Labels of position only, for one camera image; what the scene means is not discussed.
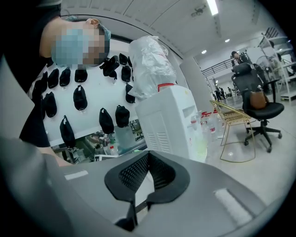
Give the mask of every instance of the brown bag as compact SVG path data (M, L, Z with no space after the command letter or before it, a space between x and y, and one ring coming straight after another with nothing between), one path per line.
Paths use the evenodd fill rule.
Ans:
M250 104L253 108L264 109L266 107L267 103L269 103L269 100L262 91L259 91L259 92L252 91L251 92Z

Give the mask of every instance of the fluorescent light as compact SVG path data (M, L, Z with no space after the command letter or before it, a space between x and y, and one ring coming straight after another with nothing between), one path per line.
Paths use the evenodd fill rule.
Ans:
M208 2L208 5L210 7L210 10L211 10L211 13L212 15L216 15L218 13L218 8L217 8L217 5L216 5L216 1L215 0L207 0Z

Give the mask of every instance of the gold wire chair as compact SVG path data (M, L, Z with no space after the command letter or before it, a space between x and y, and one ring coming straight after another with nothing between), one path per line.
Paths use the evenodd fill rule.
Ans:
M228 138L228 133L229 133L230 127L234 126L234 125L244 124L244 126L246 128L246 123L249 123L250 128L251 128L251 133L253 133L252 126L251 126L251 123L250 123L251 117L249 115L245 114L242 109L235 109L235 108L233 108L231 106L228 106L226 104L223 104L221 102L214 101L214 100L210 100L210 102L213 105L213 107L217 110L219 115L221 116L221 119L225 122L224 134L223 134L223 138L222 138L222 141L221 141L221 144L220 144L220 146L223 146L223 151L221 153L220 159L224 160L224 161L228 161L228 160L222 159L222 155L223 155L225 146L228 145L228 144L232 144L232 143L244 143L244 142L227 143L227 138ZM228 125L228 131L227 131L227 135L226 135L226 140L225 140L225 144L222 145L223 140L225 138L225 132L226 132L227 125ZM235 162L235 161L228 161L228 162L242 163L242 162L247 162L247 161L255 159L256 150L255 150L254 135L253 135L253 144L254 144L254 158L246 160L246 161L241 161L241 162Z

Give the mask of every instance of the person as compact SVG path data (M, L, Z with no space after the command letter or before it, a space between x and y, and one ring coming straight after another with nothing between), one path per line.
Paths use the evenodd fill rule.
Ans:
M237 60L238 64L241 64L243 62L249 63L248 59L244 55L239 55L236 51L231 52L231 57Z
M77 67L96 66L108 56L111 33L97 19L80 22L63 20L61 0L35 0L18 3L15 14L19 27L4 26L3 55L22 89L28 94L33 82L42 75L47 61ZM20 139L38 147L41 153L53 155L60 166L69 163L58 157L50 147L41 113L41 95L33 100Z
M221 97L220 97L220 91L218 89L215 91L215 94L216 94L217 100L220 102Z
M220 91L221 91L222 97L226 100L225 95L224 95L224 90L223 90L223 88L220 87L219 89L220 89Z

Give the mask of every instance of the black office chair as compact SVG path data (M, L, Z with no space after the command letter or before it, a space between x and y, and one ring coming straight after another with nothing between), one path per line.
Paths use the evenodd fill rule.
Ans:
M252 118L257 119L261 122L260 127L252 128L254 133L247 136L245 139L245 145L248 145L248 139L252 138L253 135L256 136L258 134L263 134L266 140L269 143L269 147L267 148L267 152L271 152L272 143L270 138L268 137L267 132L277 132L278 138L282 138L282 134L280 130L268 128L267 119L272 119L278 116L283 110L284 106L280 103L276 103L276 94L275 94L275 83L278 80L273 80L268 83L262 84L261 80L257 76L257 72L255 69L252 69L249 64L242 63L234 68L234 75L231 77L234 84L238 87L242 97L243 97L243 110L246 114L251 116ZM266 88L269 84L271 84L272 92L273 92L273 102L269 102L264 109L256 110L250 104L250 94L251 91L256 91L258 86L261 85L262 88Z

